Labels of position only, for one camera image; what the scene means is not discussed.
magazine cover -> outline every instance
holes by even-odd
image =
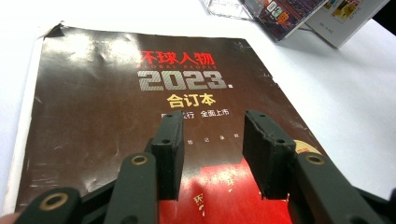
[[[306,24],[341,48],[389,0],[329,0]]]
[[[245,39],[143,35],[59,26],[44,39],[16,211],[53,188],[81,195],[117,178],[164,114],[184,112],[178,201],[161,223],[290,223],[262,200],[242,156],[247,109],[325,153]]]
[[[275,40],[281,40],[291,35],[325,3],[326,0],[245,1],[253,16]]]

circular bolt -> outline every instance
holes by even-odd
[[[66,193],[53,193],[49,196],[47,196],[41,203],[39,208],[43,211],[51,211],[53,209],[56,209],[64,203],[67,202],[67,199],[69,199],[69,196]]]
[[[134,165],[142,165],[146,162],[148,162],[149,158],[147,158],[146,156],[135,156],[133,158],[131,158],[131,163]]]

magazine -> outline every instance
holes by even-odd
[[[288,202],[262,200],[242,156],[247,109],[270,116],[298,150],[325,154],[245,39],[61,25],[45,36],[37,70],[16,211],[49,189],[86,195],[113,181],[174,110],[184,113],[185,160],[161,223],[290,223]]]

black plastic part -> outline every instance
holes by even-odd
[[[158,223],[155,157],[135,153],[122,162],[105,223]]]
[[[271,118],[258,111],[246,111],[243,155],[262,197],[288,197],[288,167],[295,157],[295,147],[295,142]]]
[[[116,181],[85,195],[82,200],[83,224],[103,223]]]
[[[160,200],[177,200],[184,163],[183,113],[163,117],[151,140],[151,153],[157,158]]]
[[[384,223],[330,159],[302,153],[297,155],[293,168],[315,223]]]
[[[81,199],[76,189],[49,190],[35,198],[21,213],[16,224],[80,223]]]

white table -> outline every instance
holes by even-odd
[[[58,21],[158,35],[243,37],[354,186],[385,199],[396,188],[396,37],[375,21],[333,49],[303,30],[275,43],[255,22],[207,15],[199,0],[0,0],[0,215],[9,212],[7,180],[17,175],[10,167],[37,27]]]

